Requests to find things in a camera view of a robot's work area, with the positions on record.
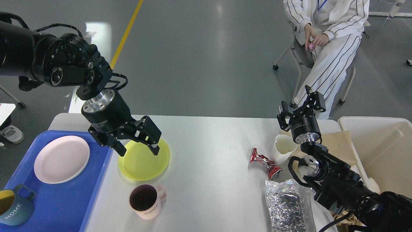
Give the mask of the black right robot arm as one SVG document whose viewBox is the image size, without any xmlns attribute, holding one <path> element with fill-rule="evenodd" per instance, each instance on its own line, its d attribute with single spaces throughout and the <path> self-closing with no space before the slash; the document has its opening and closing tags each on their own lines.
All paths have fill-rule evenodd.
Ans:
<svg viewBox="0 0 412 232">
<path fill-rule="evenodd" d="M 314 199 L 335 213 L 348 213 L 321 229 L 322 232 L 338 222 L 355 216 L 362 226 L 351 225 L 349 232 L 410 232 L 412 229 L 411 199 L 392 191 L 377 194 L 369 190 L 359 174 L 346 162 L 334 157 L 328 148 L 318 143 L 321 133 L 315 114 L 324 112 L 325 100 L 321 93 L 305 86 L 307 98 L 303 105 L 289 111 L 282 101 L 277 116 L 279 126 L 291 131 L 293 141 L 305 153 L 302 158 L 292 156 L 288 169 L 300 185 L 315 191 Z"/>
</svg>

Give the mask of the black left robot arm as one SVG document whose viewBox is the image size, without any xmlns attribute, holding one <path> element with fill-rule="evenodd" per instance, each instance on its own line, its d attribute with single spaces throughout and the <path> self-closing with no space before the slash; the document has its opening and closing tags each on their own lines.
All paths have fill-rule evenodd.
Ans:
<svg viewBox="0 0 412 232">
<path fill-rule="evenodd" d="M 61 37 L 43 33 L 51 24 L 31 30 L 18 15 L 1 12 L 1 75 L 18 76 L 19 89 L 30 91 L 41 84 L 52 87 L 78 86 L 84 101 L 81 113 L 91 124 L 88 131 L 100 146 L 124 156 L 120 140 L 130 139 L 159 153 L 161 131 L 148 116 L 135 120 L 119 90 L 128 84 L 125 75 L 114 73 L 95 44 L 77 35 Z"/>
</svg>

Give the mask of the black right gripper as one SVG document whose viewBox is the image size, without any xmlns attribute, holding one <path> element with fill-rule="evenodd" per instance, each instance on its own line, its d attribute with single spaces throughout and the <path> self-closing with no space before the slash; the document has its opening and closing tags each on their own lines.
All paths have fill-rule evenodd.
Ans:
<svg viewBox="0 0 412 232">
<path fill-rule="evenodd" d="M 286 101 L 281 101 L 280 113 L 277 115 L 280 128 L 283 131 L 291 130 L 293 141 L 296 144 L 321 139 L 321 133 L 315 115 L 326 112 L 323 95 L 318 91 L 313 91 L 309 85 L 305 85 L 305 90 L 307 98 L 302 106 L 298 108 L 298 113 L 302 116 L 293 116 L 293 110 L 289 109 Z M 287 117 L 292 117 L 289 123 L 286 121 Z"/>
</svg>

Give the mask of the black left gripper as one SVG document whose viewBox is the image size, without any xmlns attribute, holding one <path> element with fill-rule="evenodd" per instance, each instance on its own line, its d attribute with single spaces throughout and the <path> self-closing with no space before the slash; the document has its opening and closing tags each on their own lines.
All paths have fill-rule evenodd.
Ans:
<svg viewBox="0 0 412 232">
<path fill-rule="evenodd" d="M 112 148 L 123 157 L 126 148 L 118 140 L 130 139 L 147 145 L 155 156 L 158 155 L 160 129 L 149 116 L 135 120 L 118 91 L 104 89 L 83 104 L 81 113 L 91 123 L 88 132 L 98 145 Z"/>
</svg>

